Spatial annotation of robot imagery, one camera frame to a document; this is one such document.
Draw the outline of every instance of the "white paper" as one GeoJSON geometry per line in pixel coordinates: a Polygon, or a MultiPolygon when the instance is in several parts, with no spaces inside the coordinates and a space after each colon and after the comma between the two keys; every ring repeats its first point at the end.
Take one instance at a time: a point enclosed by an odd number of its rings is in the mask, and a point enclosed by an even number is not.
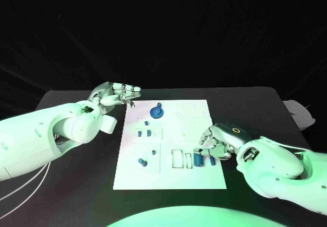
{"type": "Polygon", "coordinates": [[[125,111],[114,190],[226,189],[220,161],[216,159],[212,166],[209,157],[203,157],[203,167],[194,167],[193,163],[193,149],[213,147],[210,143],[199,145],[200,136],[213,124],[206,100],[134,103],[135,108],[125,111]],[[150,109],[157,103],[161,103],[163,117],[153,119],[150,109]],[[181,150],[183,168],[173,168],[173,150],[181,150]],[[187,168],[187,153],[191,168],[187,168]],[[147,161],[145,167],[138,163],[140,158],[147,161]]]}

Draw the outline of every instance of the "cable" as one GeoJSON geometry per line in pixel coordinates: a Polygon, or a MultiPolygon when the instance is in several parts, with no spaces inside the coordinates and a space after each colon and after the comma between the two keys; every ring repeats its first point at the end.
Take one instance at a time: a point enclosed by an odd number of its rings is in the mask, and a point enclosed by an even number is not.
{"type": "Polygon", "coordinates": [[[43,168],[40,169],[40,171],[36,173],[36,175],[30,178],[30,180],[11,192],[11,193],[9,193],[6,196],[3,196],[1,198],[0,198],[0,201],[3,200],[3,199],[6,199],[9,196],[11,196],[33,180],[34,180],[34,178],[39,176],[39,174],[40,174],[40,172],[42,172],[42,170],[45,169],[45,167],[46,167],[46,165],[43,166],[43,168]]]}
{"type": "Polygon", "coordinates": [[[45,180],[45,178],[46,178],[46,174],[47,174],[47,171],[49,171],[49,167],[50,167],[50,162],[49,162],[49,164],[47,164],[47,168],[46,168],[46,173],[45,173],[45,176],[43,176],[43,178],[42,178],[42,181],[40,181],[40,183],[39,183],[39,185],[37,185],[37,187],[36,187],[36,189],[34,189],[34,191],[32,192],[32,194],[30,194],[30,196],[27,197],[27,199],[19,204],[19,206],[7,213],[7,214],[4,214],[1,217],[0,217],[0,219],[3,219],[23,204],[24,204],[24,202],[29,200],[29,198],[32,197],[32,195],[36,193],[36,190],[39,189],[39,187],[40,187],[40,185],[42,185],[42,182],[43,182],[43,180],[45,180]]]}

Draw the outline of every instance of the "blue object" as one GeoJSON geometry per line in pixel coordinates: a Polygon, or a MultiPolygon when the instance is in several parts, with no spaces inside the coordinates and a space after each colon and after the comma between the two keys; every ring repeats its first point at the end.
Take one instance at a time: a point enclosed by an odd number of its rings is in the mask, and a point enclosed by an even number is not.
{"type": "Polygon", "coordinates": [[[194,166],[196,167],[203,167],[203,157],[202,157],[202,155],[193,153],[193,158],[194,158],[194,166]]]}
{"type": "Polygon", "coordinates": [[[161,103],[157,104],[157,107],[151,108],[150,115],[154,119],[161,118],[164,110],[161,109],[161,103]]]}
{"type": "Polygon", "coordinates": [[[147,166],[147,164],[148,164],[148,162],[147,161],[144,161],[141,158],[138,159],[138,163],[141,164],[141,166],[147,166]]]}
{"type": "Polygon", "coordinates": [[[212,163],[212,166],[216,165],[216,161],[215,161],[215,158],[210,156],[210,163],[212,163]]]}

